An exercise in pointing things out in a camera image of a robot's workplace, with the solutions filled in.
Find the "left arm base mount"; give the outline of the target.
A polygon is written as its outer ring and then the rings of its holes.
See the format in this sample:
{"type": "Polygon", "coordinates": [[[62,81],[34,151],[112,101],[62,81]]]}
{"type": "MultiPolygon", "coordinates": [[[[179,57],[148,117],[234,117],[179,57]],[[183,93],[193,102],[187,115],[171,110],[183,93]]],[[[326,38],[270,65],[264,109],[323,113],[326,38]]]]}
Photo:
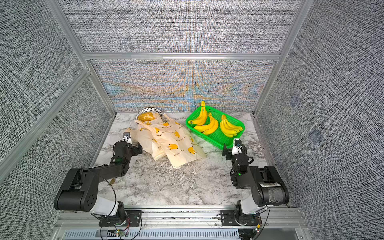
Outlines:
{"type": "Polygon", "coordinates": [[[141,210],[129,210],[124,211],[122,216],[119,213],[107,216],[99,221],[99,227],[139,227],[142,213],[141,210]]]}

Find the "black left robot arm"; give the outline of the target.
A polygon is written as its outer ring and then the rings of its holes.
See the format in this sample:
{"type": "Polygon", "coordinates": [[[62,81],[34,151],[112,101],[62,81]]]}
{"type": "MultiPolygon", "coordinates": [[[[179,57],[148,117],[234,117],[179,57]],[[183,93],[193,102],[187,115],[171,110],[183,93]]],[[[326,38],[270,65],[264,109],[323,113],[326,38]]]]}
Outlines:
{"type": "Polygon", "coordinates": [[[109,164],[88,168],[70,169],[54,200],[54,208],[59,211],[89,212],[99,220],[100,227],[134,226],[140,223],[141,211],[127,213],[123,202],[98,197],[99,183],[126,175],[133,156],[142,153],[140,144],[133,146],[121,140],[113,146],[113,156],[109,164]]]}

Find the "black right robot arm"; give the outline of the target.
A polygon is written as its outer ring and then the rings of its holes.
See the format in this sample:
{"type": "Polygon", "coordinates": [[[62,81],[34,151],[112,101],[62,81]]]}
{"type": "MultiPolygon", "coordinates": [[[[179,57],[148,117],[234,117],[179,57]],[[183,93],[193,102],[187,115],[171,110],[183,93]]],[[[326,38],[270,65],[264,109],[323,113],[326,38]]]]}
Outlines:
{"type": "Polygon", "coordinates": [[[251,194],[239,200],[234,210],[221,210],[223,226],[257,226],[262,224],[261,213],[270,207],[289,202],[286,185],[274,166],[251,166],[254,158],[247,155],[248,149],[236,140],[233,148],[223,147],[222,156],[232,163],[230,177],[236,189],[249,189],[251,194]]]}

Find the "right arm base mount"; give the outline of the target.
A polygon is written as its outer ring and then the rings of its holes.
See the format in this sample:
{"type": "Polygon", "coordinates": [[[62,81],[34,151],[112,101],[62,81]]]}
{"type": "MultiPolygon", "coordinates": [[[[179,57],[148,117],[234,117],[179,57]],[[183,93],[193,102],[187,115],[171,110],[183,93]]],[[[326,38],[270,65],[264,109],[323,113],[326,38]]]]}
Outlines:
{"type": "Polygon", "coordinates": [[[223,226],[258,226],[262,225],[262,220],[259,214],[245,215],[238,210],[221,210],[218,219],[223,226]]]}

